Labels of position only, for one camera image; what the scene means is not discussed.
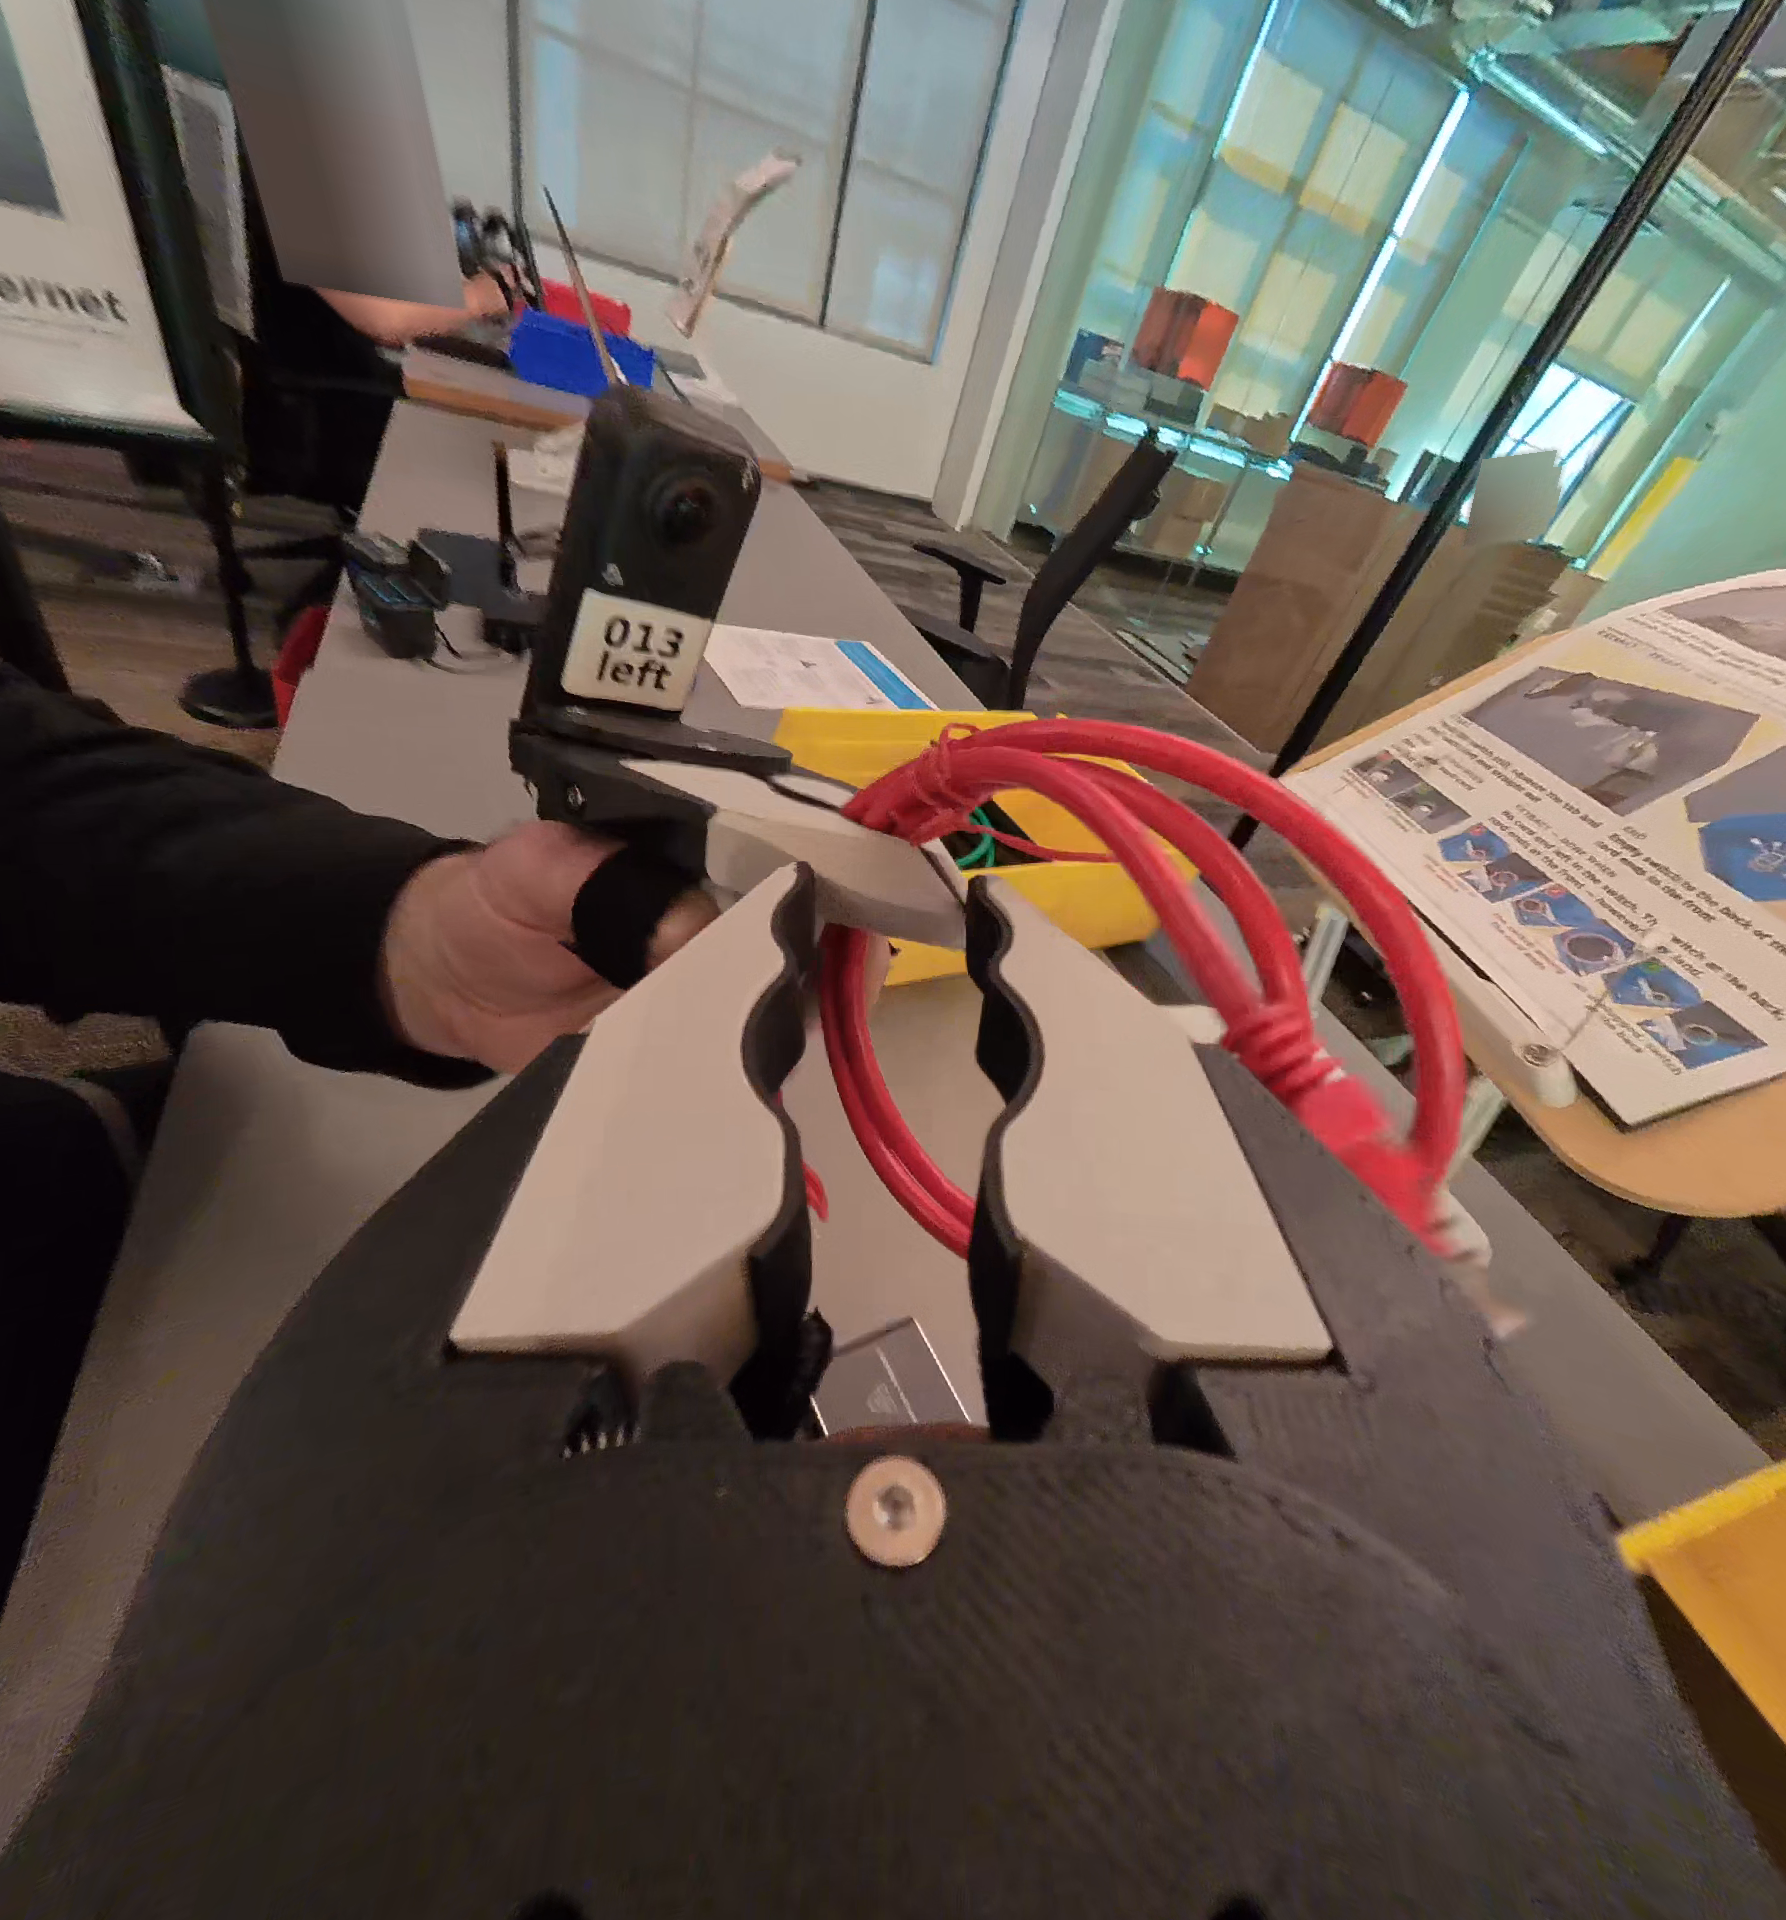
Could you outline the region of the black office chair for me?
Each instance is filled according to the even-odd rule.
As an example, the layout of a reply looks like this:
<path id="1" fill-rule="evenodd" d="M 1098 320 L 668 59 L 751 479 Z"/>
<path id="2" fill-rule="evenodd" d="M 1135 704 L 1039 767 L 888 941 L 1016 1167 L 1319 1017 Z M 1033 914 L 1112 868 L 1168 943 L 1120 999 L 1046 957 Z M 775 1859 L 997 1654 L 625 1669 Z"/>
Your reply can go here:
<path id="1" fill-rule="evenodd" d="M 989 588 L 1006 586 L 1006 576 L 972 547 L 947 539 L 918 540 L 911 552 L 945 564 L 958 578 L 958 610 L 904 608 L 905 621 L 929 642 L 939 661 L 954 668 L 980 708 L 1025 711 L 1038 655 L 1057 615 L 1096 574 L 1117 540 L 1161 499 L 1177 451 L 1147 432 L 1120 462 L 1096 501 L 1053 540 L 1046 564 L 1025 586 L 1011 652 L 1002 653 L 978 633 Z"/>

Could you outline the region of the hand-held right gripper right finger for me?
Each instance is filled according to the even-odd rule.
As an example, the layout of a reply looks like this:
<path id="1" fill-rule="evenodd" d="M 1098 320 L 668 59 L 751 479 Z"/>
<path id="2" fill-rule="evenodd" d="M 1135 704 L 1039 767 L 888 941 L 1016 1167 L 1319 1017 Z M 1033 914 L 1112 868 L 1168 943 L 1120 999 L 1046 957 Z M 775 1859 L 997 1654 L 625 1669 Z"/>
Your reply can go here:
<path id="1" fill-rule="evenodd" d="M 995 1436 L 1088 1385 L 1148 1411 L 1180 1369 L 1331 1357 L 1190 1025 L 1004 881 L 972 885 L 965 957 L 1000 1094 L 965 1253 Z"/>

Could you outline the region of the metal shelf with boxes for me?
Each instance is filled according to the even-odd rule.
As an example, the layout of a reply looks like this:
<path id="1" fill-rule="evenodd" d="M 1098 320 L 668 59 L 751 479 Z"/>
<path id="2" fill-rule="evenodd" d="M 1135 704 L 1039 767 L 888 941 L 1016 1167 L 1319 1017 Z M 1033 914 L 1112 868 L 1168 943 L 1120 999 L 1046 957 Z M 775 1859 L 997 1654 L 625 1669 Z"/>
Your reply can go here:
<path id="1" fill-rule="evenodd" d="M 1181 457 L 1244 466 L 1316 465 L 1361 481 L 1391 474 L 1391 427 L 1407 381 L 1358 359 L 1329 358 L 1290 404 L 1217 396 L 1240 344 L 1240 315 L 1193 291 L 1151 289 L 1129 340 L 1093 326 L 1072 340 L 1053 413 L 1125 440 L 1159 438 Z"/>

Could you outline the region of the blue plastic bin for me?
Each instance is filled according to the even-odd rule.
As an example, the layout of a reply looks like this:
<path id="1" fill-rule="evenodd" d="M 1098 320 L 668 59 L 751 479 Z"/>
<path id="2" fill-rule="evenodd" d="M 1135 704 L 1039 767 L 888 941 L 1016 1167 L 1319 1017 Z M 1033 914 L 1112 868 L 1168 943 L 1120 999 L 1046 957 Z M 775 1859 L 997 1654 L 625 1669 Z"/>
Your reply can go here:
<path id="1" fill-rule="evenodd" d="M 650 391 L 657 373 L 654 351 L 611 329 L 604 329 L 601 337 L 619 381 Z M 597 396 L 613 385 L 587 323 L 560 319 L 533 307 L 524 308 L 513 320 L 505 355 L 511 373 L 533 386 Z"/>

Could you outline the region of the black framed marker sign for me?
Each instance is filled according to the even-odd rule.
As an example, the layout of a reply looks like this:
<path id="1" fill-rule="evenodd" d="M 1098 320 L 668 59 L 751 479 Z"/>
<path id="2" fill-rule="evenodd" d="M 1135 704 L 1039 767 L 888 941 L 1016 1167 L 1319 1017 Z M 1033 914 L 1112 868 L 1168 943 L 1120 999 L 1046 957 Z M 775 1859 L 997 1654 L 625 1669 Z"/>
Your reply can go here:
<path id="1" fill-rule="evenodd" d="M 230 382 L 142 4 L 0 4 L 0 426 L 223 440 Z"/>

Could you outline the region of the white paper sheet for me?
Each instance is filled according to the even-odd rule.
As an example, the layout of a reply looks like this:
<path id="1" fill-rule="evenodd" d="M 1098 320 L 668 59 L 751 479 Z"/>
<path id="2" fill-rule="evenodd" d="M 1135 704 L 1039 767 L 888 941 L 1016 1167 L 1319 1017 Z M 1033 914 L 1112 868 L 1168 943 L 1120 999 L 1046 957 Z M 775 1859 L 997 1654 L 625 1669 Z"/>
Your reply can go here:
<path id="1" fill-rule="evenodd" d="M 934 702 L 865 639 L 719 621 L 706 667 L 741 708 L 932 709 Z"/>

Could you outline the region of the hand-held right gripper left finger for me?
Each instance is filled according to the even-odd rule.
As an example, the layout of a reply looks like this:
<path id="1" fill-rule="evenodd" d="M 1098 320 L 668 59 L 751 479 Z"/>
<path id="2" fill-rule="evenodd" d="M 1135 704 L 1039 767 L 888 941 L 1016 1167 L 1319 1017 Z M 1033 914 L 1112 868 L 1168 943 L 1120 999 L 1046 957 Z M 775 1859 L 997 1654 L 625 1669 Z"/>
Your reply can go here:
<path id="1" fill-rule="evenodd" d="M 581 1355 L 639 1397 L 673 1362 L 760 1437 L 804 1426 L 822 1371 L 800 1135 L 818 883 L 763 876 L 583 1037 L 448 1341 Z"/>

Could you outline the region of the black device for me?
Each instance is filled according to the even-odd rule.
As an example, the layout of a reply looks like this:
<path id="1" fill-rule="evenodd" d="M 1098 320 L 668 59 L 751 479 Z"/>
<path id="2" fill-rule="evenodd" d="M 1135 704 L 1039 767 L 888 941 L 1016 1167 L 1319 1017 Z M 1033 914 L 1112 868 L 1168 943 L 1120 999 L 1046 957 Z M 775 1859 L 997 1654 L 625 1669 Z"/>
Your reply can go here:
<path id="1" fill-rule="evenodd" d="M 346 530 L 339 542 L 360 623 L 389 658 L 465 667 L 530 652 L 547 594 L 520 582 L 508 542 L 446 530 Z"/>

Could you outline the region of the person's left hand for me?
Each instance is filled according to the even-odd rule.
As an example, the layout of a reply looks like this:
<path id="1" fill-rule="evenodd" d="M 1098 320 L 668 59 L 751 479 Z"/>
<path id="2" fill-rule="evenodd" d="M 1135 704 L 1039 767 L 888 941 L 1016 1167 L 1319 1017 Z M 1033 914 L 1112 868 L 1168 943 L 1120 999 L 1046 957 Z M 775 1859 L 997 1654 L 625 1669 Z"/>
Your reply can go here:
<path id="1" fill-rule="evenodd" d="M 619 847 L 533 820 L 421 866 L 394 899 L 381 995 L 402 1043 L 516 1072 L 624 989 L 578 954 L 574 908 Z"/>

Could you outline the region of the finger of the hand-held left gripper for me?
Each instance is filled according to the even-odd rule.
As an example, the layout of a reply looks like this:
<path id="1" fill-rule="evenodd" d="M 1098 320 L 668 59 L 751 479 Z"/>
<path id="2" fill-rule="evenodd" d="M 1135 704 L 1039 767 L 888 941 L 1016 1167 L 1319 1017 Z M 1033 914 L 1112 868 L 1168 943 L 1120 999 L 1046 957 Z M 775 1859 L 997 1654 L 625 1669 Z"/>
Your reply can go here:
<path id="1" fill-rule="evenodd" d="M 892 941 L 965 947 L 965 885 L 949 859 L 867 827 L 846 812 L 855 794 L 804 771 L 747 771 L 690 758 L 631 754 L 622 771 L 650 802 L 668 856 L 727 897 L 751 893 L 784 866 L 815 878 L 824 919 Z"/>

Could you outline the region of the black ethernet splitter box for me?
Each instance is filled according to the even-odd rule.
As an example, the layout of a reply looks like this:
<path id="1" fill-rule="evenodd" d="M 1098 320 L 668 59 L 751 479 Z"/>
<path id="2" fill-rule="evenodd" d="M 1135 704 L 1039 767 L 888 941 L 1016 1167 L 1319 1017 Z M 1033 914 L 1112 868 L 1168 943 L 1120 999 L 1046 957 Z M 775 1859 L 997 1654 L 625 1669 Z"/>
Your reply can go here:
<path id="1" fill-rule="evenodd" d="M 905 1426 L 976 1426 L 913 1317 L 834 1345 L 811 1398 L 822 1436 Z"/>

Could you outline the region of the yellow plastic bin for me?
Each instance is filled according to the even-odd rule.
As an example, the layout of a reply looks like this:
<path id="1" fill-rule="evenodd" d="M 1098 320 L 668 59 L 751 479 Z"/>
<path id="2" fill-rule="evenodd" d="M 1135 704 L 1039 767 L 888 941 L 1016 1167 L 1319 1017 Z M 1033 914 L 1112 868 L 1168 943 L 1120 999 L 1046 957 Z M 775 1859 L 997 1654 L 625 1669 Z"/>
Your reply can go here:
<path id="1" fill-rule="evenodd" d="M 1019 726 L 1025 711 L 790 708 L 775 739 L 815 776 L 865 787 L 941 732 Z M 1144 944 L 1161 919 L 1083 820 L 1032 787 L 1002 787 L 942 839 L 965 878 L 1002 876 L 1083 947 Z"/>
<path id="2" fill-rule="evenodd" d="M 1619 1533 L 1786 1746 L 1786 1459 Z"/>

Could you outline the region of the black floor lamp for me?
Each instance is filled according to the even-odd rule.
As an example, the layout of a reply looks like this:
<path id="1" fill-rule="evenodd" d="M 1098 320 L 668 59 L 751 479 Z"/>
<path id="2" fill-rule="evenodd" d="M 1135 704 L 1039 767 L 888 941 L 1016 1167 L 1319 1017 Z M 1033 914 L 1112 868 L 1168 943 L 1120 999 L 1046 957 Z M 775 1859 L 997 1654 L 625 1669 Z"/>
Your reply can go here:
<path id="1" fill-rule="evenodd" d="M 1336 662 L 1317 682 L 1314 697 L 1274 757 L 1267 770 L 1269 778 L 1279 779 L 1286 776 L 1296 762 L 1311 754 L 1326 721 L 1336 714 L 1340 702 L 1361 675 L 1364 661 L 1373 653 L 1374 645 L 1401 610 L 1410 590 L 1424 576 L 1458 518 L 1459 503 L 1477 485 L 1481 462 L 1496 455 L 1498 447 L 1504 442 L 1507 430 L 1518 417 L 1539 378 L 1551 368 L 1562 347 L 1569 346 L 1578 320 L 1602 295 L 1603 283 L 1626 257 L 1667 185 L 1691 153 L 1697 135 L 1713 119 L 1732 82 L 1746 70 L 1759 38 L 1769 31 L 1769 22 L 1780 8 L 1780 1 L 1744 1 L 1734 8 L 1715 49 L 1697 65 L 1679 104 L 1667 117 L 1649 153 L 1634 168 L 1626 188 L 1608 212 L 1602 233 L 1583 253 L 1581 263 L 1549 307 L 1521 361 L 1504 381 L 1472 442 L 1464 448 L 1450 474 L 1434 493 L 1391 574 L 1380 588 L 1374 590 Z"/>

